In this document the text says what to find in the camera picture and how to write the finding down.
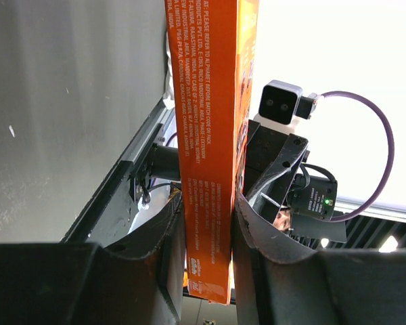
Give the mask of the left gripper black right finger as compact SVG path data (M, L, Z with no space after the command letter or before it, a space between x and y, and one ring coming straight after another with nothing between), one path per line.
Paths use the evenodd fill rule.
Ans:
M314 251L235 201L239 324L406 324L406 249Z

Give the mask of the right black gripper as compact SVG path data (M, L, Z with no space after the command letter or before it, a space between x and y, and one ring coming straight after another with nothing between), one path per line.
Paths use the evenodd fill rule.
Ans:
M274 220L285 205L309 141L248 121L245 219Z

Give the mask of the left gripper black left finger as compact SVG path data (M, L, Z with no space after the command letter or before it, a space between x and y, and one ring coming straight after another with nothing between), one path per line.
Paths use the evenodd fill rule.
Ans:
M0 324L176 324L182 200L107 247L0 244Z

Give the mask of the orange cartridge box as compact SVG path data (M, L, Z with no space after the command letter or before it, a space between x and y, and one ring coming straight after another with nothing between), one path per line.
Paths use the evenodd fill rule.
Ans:
M167 1L187 289L228 304L231 218L242 191L258 1Z

